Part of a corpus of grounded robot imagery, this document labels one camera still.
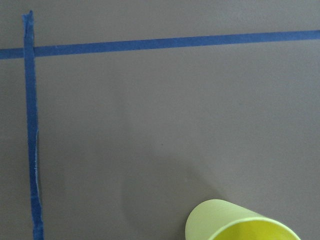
blue line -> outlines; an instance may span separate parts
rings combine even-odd
[[[71,45],[38,46],[34,48],[34,54],[36,57],[47,57],[58,55],[91,54],[148,49],[168,49],[227,44],[249,44],[319,39],[320,30],[265,32],[232,35],[161,38],[132,41],[112,41]],[[23,48],[3,49],[0,50],[0,59],[21,58],[22,52]]]
[[[34,17],[33,12],[22,16],[24,26],[24,74],[26,91],[26,115],[28,130],[28,157],[30,177],[31,213],[33,239],[44,239],[44,224],[38,186],[38,110],[36,91],[36,70],[34,52]]]

gray surface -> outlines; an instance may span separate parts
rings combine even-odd
[[[319,28],[318,1],[2,1],[0,48]],[[222,198],[320,235],[319,41],[36,60],[45,236],[184,239]],[[0,61],[0,239],[32,239],[23,60]]]

cup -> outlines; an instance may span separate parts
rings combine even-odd
[[[284,224],[228,201],[200,203],[185,225],[186,240],[300,240]]]

blue tape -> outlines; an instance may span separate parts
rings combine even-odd
[[[71,45],[38,46],[34,48],[36,57],[120,52],[148,49],[168,49],[227,44],[248,44],[263,42],[301,41],[320,39],[320,30],[265,32],[216,36],[191,36],[150,40],[112,41]],[[0,59],[21,58],[23,48],[0,50]]]
[[[33,12],[22,16],[24,26],[23,54],[26,90],[26,116],[28,130],[28,157],[31,194],[31,214],[33,239],[44,239],[44,224],[38,186],[38,110],[36,92],[36,70],[34,52],[34,17]]]

horizontal blue tape strip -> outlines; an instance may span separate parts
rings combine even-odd
[[[47,57],[58,55],[106,53],[148,49],[168,49],[211,45],[248,44],[318,39],[320,39],[320,30],[265,32],[38,46],[34,48],[34,54],[36,57]],[[23,52],[22,48],[0,50],[0,59],[21,58],[22,56],[20,52]]]
[[[33,222],[33,239],[44,239],[42,206],[38,185],[38,110],[36,91],[36,65],[34,52],[34,17],[33,12],[22,15],[24,26],[23,55],[26,92],[26,117],[28,131],[28,158],[30,178],[31,215]]]

